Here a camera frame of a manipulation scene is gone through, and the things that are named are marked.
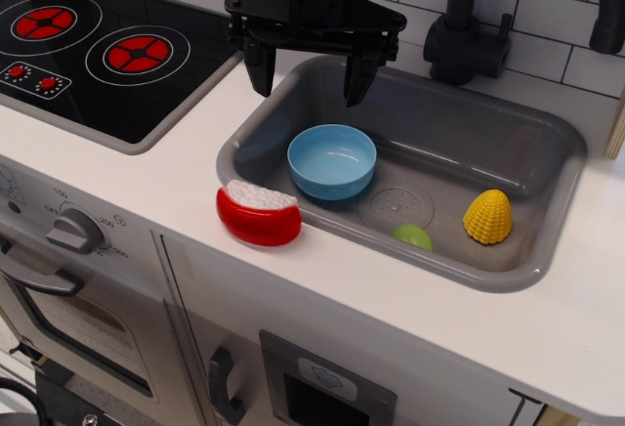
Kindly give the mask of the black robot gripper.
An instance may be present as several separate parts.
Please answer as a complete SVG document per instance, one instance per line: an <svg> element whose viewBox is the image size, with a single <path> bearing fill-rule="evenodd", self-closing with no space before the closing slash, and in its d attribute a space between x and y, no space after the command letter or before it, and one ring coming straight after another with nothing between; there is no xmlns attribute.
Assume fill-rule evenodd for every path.
<svg viewBox="0 0 625 426"><path fill-rule="evenodd" d="M396 59L407 20L369 0L226 0L229 37L244 52L253 89L271 94L277 49L348 56L347 107L362 102L378 68Z"/></svg>

